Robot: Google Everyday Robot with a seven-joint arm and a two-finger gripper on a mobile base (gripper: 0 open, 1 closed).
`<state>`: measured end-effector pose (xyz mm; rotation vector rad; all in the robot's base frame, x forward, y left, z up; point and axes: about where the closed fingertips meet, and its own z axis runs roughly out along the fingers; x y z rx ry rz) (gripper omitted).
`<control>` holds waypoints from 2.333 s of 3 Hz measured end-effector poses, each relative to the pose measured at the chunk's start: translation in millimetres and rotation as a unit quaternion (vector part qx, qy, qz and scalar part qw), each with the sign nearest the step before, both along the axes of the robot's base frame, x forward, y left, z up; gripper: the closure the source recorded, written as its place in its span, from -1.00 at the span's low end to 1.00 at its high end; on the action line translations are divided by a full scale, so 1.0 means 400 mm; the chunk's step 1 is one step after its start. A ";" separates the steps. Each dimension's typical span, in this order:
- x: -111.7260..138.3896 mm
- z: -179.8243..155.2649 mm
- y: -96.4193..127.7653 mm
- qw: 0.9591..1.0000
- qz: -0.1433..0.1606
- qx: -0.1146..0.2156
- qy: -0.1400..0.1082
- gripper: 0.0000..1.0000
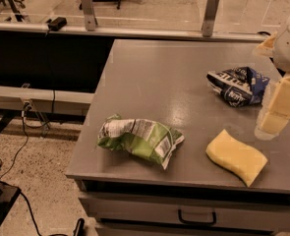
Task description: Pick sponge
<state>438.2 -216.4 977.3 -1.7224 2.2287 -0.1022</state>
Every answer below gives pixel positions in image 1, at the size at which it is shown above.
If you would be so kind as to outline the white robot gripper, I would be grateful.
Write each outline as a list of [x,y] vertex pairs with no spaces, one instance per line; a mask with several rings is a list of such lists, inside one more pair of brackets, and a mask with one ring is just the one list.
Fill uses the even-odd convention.
[[[272,57],[274,66],[290,73],[290,15],[278,32],[257,45],[254,53]],[[255,136],[263,141],[277,137],[290,121],[290,74],[278,82],[270,81],[265,88],[262,109],[257,119]]]

